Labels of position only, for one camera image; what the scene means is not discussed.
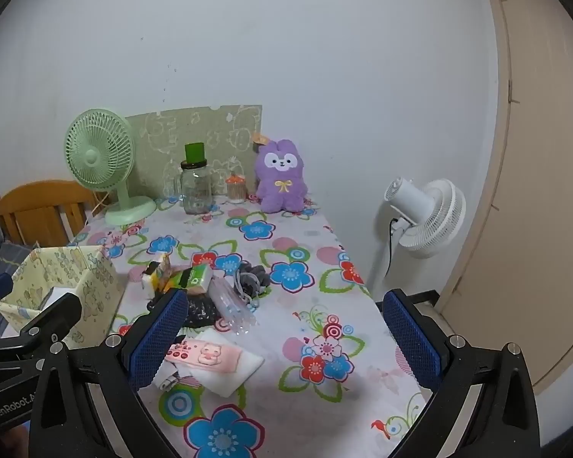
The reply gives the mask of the floral tablecloth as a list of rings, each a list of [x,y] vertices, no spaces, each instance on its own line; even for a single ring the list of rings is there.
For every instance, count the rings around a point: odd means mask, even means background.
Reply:
[[[253,303],[254,325],[214,330],[263,365],[228,397],[191,377],[141,399],[183,457],[387,457],[425,400],[352,258],[313,202],[299,213],[217,198],[189,215],[165,198],[147,219],[114,227],[102,217],[76,236],[99,245],[128,283],[112,331],[147,310],[141,274],[167,255],[232,279],[243,264],[270,283]]]

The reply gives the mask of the toothpick jar orange lid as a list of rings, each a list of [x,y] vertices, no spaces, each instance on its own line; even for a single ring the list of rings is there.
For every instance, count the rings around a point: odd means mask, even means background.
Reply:
[[[246,179],[237,174],[231,174],[225,179],[227,187],[227,198],[234,204],[239,204],[247,200]]]

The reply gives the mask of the green desk fan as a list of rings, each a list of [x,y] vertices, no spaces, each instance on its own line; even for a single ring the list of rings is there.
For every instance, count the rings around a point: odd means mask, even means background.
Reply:
[[[90,109],[78,115],[66,132],[64,154],[71,174],[80,185],[117,195],[117,201],[105,211],[105,221],[110,226],[128,226],[155,212],[156,203],[151,197],[131,197],[128,192],[135,140],[129,122],[118,114]]]

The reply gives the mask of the glass mason jar mug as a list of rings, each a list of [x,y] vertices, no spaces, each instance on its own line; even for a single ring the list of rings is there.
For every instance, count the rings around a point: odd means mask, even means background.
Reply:
[[[181,172],[173,180],[175,194],[189,215],[210,212],[213,204],[212,178],[208,162],[181,162]]]

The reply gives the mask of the white standing fan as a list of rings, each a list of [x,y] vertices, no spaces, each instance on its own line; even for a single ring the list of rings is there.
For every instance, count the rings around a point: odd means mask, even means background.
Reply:
[[[448,247],[461,231],[466,213],[464,193],[448,179],[422,186],[403,177],[390,182],[372,225],[379,243],[369,270],[369,290],[377,294],[396,270],[397,252],[426,260]]]

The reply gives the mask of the yellow patterned fabric box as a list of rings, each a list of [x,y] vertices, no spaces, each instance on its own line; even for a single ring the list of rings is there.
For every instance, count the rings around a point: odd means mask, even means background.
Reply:
[[[125,279],[100,246],[36,248],[13,275],[13,290],[0,314],[19,332],[42,311],[55,290],[73,293],[81,318],[65,338],[70,348],[99,344],[108,334],[125,292]]]

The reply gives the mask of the black plastic bag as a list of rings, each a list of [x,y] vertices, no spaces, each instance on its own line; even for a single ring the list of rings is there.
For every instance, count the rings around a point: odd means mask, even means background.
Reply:
[[[147,309],[151,314],[158,310],[161,327],[200,329],[210,327],[221,318],[217,307],[207,296],[189,297],[180,290],[173,290],[150,300]]]

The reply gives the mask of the purple plush bunny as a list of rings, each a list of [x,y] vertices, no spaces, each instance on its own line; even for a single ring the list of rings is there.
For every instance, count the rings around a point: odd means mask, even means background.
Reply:
[[[304,162],[291,140],[260,146],[256,156],[256,197],[264,213],[302,212],[308,188]]]

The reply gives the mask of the green tissue pack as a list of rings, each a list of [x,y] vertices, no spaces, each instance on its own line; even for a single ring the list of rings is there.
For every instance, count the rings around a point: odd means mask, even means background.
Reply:
[[[213,271],[207,264],[181,270],[167,280],[164,290],[184,290],[187,295],[205,294],[209,290]]]

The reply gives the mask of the pink pig tissue pack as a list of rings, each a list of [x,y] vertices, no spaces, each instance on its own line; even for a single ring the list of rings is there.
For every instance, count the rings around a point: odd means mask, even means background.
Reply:
[[[242,350],[237,346],[214,343],[199,339],[185,339],[168,349],[164,359],[187,368],[218,373],[234,373]]]

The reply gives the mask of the sushi shaped toy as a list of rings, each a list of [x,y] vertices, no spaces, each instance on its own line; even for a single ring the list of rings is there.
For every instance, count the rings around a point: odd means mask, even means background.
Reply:
[[[158,261],[150,261],[148,267],[142,272],[142,288],[148,293],[160,294],[170,279],[170,275],[172,275],[170,256],[163,253]]]

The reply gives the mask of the clear plastic bag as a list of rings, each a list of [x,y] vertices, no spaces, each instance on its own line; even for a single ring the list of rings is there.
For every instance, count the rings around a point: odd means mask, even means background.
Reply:
[[[254,311],[259,308],[260,299],[245,301],[235,291],[234,283],[222,277],[211,279],[208,295],[231,332],[246,334],[256,325]]]

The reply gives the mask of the white sponge pad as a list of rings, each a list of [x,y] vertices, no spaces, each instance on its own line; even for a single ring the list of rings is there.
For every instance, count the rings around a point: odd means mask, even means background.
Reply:
[[[177,384],[202,387],[231,397],[264,363],[264,358],[227,340],[213,329],[186,336],[168,349],[152,384],[161,391]]]

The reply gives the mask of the beige door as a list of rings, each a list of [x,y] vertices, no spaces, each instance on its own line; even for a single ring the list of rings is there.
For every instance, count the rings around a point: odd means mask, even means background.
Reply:
[[[559,0],[490,8],[493,148],[439,309],[474,345],[516,343],[542,392],[573,364],[573,19]]]

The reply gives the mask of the green patterned board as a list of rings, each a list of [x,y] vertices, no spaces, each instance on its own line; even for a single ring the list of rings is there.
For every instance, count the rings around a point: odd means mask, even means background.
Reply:
[[[237,174],[253,190],[256,152],[253,137],[261,132],[260,105],[197,106],[139,114],[128,118],[135,139],[135,162],[128,177],[132,195],[168,197],[180,176],[185,146],[205,145],[214,194],[225,194],[225,179]]]

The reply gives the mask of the wooden bed headboard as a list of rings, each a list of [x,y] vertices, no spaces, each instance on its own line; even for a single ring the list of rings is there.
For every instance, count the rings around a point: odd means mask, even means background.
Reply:
[[[65,246],[104,204],[93,192],[67,180],[26,183],[0,194],[0,229],[11,242],[41,247]]]

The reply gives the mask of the green cup on jar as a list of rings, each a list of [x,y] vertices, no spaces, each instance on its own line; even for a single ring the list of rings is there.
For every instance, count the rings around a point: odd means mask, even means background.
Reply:
[[[203,142],[188,143],[184,146],[185,162],[187,164],[206,163],[205,144]]]

